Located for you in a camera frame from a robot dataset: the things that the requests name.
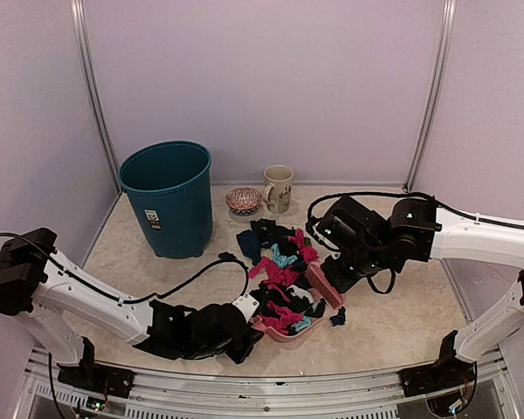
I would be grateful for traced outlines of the pink dustpan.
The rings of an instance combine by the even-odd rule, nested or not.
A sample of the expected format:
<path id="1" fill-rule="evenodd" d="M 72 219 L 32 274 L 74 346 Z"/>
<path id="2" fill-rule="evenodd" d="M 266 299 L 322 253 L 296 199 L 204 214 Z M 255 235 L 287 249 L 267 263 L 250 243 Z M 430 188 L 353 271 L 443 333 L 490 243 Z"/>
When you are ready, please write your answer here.
<path id="1" fill-rule="evenodd" d="M 327 309 L 324 298 L 300 313 L 270 302 L 254 317 L 253 328 L 272 339 L 286 343 L 308 336 L 321 322 Z"/>

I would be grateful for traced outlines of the pink hand brush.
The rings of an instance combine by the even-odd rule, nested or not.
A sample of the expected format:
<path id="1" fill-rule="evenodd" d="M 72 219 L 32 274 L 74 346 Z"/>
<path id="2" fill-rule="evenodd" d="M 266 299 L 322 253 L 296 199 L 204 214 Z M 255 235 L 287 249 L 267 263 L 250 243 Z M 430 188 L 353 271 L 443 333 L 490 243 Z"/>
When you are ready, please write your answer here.
<path id="1" fill-rule="evenodd" d="M 307 267 L 305 277 L 333 309 L 344 306 L 344 296 L 328 282 L 320 263 L 311 262 Z"/>

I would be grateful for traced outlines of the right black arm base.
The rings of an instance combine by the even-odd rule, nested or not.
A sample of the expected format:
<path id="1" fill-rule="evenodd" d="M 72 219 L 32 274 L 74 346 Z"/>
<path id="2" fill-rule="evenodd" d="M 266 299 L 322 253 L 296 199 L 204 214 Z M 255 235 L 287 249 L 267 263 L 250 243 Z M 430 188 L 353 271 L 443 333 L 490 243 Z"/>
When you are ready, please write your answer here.
<path id="1" fill-rule="evenodd" d="M 407 367 L 398 373 L 405 397 L 455 388 L 474 379 L 477 362 L 462 361 L 456 357 L 456 335 L 457 331 L 454 330 L 443 338 L 436 361 Z"/>

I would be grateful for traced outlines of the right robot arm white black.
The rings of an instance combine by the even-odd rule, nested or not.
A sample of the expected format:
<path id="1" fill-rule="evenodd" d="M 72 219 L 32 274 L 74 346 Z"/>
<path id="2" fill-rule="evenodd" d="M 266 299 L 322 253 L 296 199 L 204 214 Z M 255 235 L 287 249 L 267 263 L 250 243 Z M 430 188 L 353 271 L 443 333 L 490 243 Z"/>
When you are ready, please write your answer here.
<path id="1" fill-rule="evenodd" d="M 406 262 L 464 259 L 518 269 L 509 290 L 473 323 L 444 337 L 430 381 L 446 388 L 487 350 L 524 326 L 524 221 L 490 218 L 454 209 L 435 197 L 396 194 L 388 217 L 358 202 L 362 192 L 329 196 L 333 205 L 317 217 L 307 212 L 306 232 L 333 256 L 328 262 L 345 292 L 380 271 L 395 278 Z"/>

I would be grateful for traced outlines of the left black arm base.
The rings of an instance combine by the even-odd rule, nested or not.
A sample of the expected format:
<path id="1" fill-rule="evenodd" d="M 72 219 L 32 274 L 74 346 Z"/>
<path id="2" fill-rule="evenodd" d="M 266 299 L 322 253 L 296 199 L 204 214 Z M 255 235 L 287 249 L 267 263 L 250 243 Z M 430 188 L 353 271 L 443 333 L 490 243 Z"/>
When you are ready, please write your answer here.
<path id="1" fill-rule="evenodd" d="M 59 382 L 106 396 L 127 399 L 134 384 L 135 372 L 97 363 L 94 359 L 94 345 L 87 337 L 83 337 L 82 342 L 83 354 L 75 366 L 59 364 Z"/>

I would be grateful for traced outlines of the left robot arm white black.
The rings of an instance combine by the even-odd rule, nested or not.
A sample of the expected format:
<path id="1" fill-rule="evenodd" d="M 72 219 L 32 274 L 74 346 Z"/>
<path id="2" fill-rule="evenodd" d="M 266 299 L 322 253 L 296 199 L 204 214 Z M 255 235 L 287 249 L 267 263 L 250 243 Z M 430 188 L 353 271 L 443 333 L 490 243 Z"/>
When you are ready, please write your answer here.
<path id="1" fill-rule="evenodd" d="M 169 360 L 226 354 L 240 364 L 263 336 L 252 324 L 259 301 L 247 291 L 231 303 L 172 306 L 164 299 L 173 290 L 136 298 L 89 275 L 56 248 L 57 236 L 47 228 L 0 232 L 0 238 L 0 313 L 24 324 L 86 388 L 98 387 L 105 370 L 91 358 L 93 345 L 67 325 L 65 312 Z"/>

